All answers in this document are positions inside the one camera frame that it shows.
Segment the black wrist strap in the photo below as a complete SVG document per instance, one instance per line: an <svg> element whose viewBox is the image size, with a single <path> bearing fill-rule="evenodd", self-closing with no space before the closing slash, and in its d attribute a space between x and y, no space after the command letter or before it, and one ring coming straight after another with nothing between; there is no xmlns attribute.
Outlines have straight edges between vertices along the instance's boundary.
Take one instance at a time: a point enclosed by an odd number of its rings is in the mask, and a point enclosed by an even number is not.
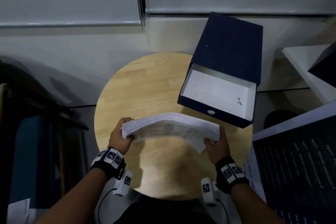
<svg viewBox="0 0 336 224"><path fill-rule="evenodd" d="M125 166L126 163L124 155L118 150L110 147L102 150L98 154L98 156L93 160L90 170L93 168L99 168L105 172L108 180L114 176L116 179L120 179Z"/></svg>
<svg viewBox="0 0 336 224"><path fill-rule="evenodd" d="M224 157L216 163L216 186L225 193L230 194L231 189L238 183L249 184L244 172L237 166L231 157Z"/></svg>

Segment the round wooden table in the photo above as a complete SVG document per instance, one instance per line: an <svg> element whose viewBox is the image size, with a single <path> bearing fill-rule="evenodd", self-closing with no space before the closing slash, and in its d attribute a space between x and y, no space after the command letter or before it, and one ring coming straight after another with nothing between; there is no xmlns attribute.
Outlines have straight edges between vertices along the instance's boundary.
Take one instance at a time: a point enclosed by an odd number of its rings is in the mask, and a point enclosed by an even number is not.
<svg viewBox="0 0 336 224"><path fill-rule="evenodd" d="M100 150L122 117L140 119L166 112L183 113L224 126L232 158L246 162L252 125L241 129L177 104L191 55L157 53L134 60L120 69L103 89L95 111L94 130ZM159 138L131 145L125 155L133 173L131 188L155 198L188 200L202 197L201 179L216 180L207 152L198 154L179 138Z"/></svg>

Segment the wall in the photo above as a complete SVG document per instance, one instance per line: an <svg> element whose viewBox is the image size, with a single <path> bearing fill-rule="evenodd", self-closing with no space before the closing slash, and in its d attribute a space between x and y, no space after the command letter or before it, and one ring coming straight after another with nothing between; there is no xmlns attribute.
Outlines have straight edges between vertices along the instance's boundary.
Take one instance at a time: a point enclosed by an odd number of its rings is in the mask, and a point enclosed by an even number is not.
<svg viewBox="0 0 336 224"><path fill-rule="evenodd" d="M258 90L300 85L281 49L328 26L324 18L243 18L264 26ZM68 106L96 104L107 81L132 60L158 52L192 54L207 18L147 18L139 26L0 29L0 59L35 77Z"/></svg>

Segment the box lid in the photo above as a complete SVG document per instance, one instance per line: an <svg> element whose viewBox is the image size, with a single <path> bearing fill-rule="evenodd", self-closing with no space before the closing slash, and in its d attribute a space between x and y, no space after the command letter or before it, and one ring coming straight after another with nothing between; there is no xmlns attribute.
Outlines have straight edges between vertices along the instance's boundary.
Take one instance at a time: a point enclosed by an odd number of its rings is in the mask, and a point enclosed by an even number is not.
<svg viewBox="0 0 336 224"><path fill-rule="evenodd" d="M263 27L211 13L192 63L260 84Z"/></svg>

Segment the dark blue box on shelf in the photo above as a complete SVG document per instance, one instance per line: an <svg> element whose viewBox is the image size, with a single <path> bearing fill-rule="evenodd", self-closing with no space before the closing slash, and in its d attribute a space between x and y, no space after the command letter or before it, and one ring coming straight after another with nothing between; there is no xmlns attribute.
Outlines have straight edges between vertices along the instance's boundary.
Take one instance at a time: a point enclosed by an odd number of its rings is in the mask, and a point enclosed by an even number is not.
<svg viewBox="0 0 336 224"><path fill-rule="evenodd" d="M263 27L211 13L177 103L240 128L253 123Z"/></svg>
<svg viewBox="0 0 336 224"><path fill-rule="evenodd" d="M336 87L336 42L326 48L314 62L309 73Z"/></svg>

